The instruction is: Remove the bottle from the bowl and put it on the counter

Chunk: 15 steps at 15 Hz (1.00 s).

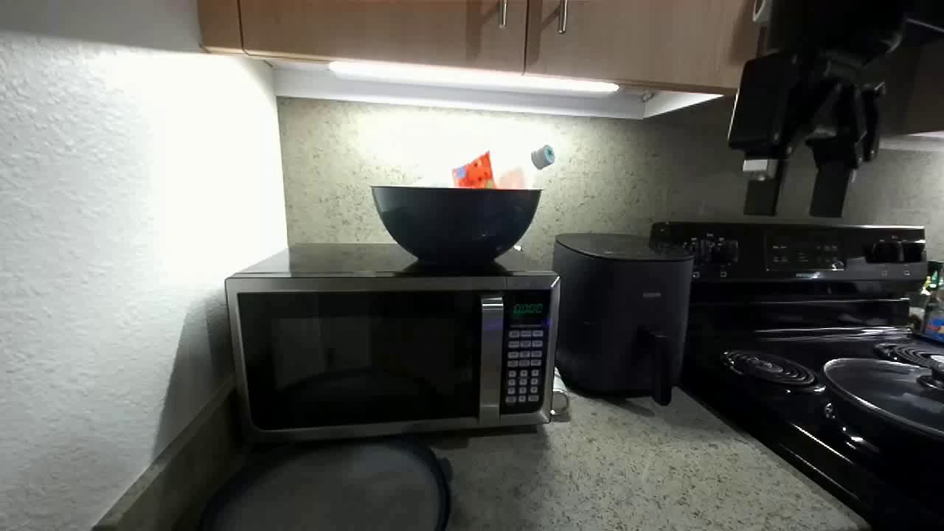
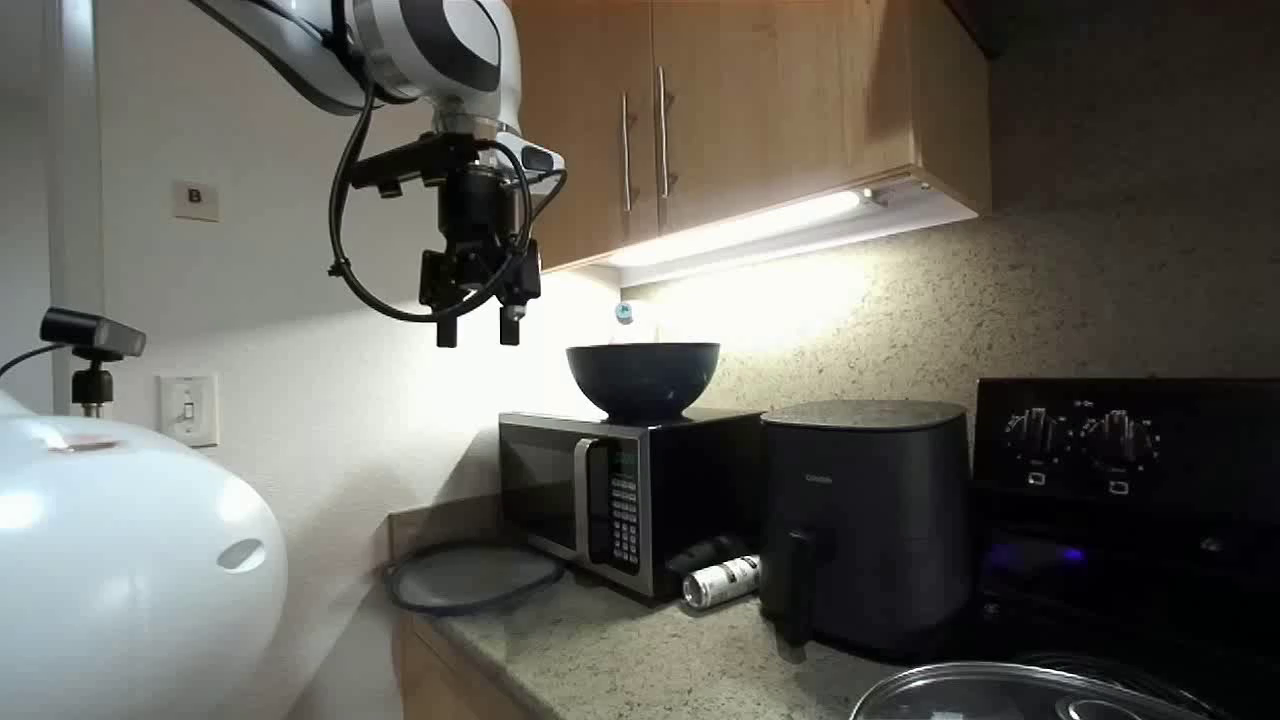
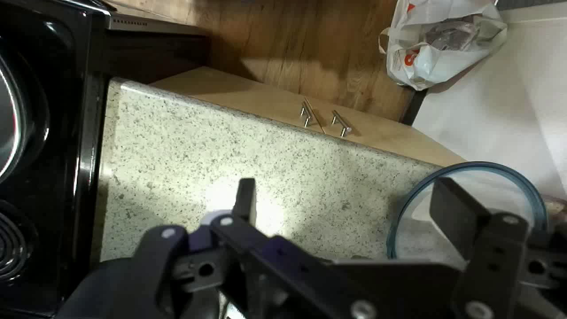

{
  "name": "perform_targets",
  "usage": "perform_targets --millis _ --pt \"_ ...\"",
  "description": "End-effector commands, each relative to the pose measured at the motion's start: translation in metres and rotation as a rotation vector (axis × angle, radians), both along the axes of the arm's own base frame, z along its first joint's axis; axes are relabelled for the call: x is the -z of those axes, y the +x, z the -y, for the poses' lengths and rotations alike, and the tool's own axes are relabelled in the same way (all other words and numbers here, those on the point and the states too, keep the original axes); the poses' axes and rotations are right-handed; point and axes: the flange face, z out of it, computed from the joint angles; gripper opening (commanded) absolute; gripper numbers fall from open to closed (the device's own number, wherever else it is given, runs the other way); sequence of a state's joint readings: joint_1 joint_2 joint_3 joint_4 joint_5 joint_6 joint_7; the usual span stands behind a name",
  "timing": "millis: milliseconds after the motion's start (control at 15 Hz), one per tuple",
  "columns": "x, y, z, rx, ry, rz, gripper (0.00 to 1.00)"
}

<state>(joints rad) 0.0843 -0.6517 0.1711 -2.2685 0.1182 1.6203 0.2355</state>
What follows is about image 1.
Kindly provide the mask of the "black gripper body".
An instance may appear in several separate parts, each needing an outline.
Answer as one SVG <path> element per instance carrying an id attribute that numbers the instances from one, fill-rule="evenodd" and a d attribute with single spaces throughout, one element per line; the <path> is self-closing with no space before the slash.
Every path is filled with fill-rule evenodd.
<path id="1" fill-rule="evenodd" d="M 885 80 L 874 65 L 813 50 L 776 50 L 744 65 L 728 146 L 747 161 L 784 162 L 806 141 L 853 170 L 878 150 Z"/>

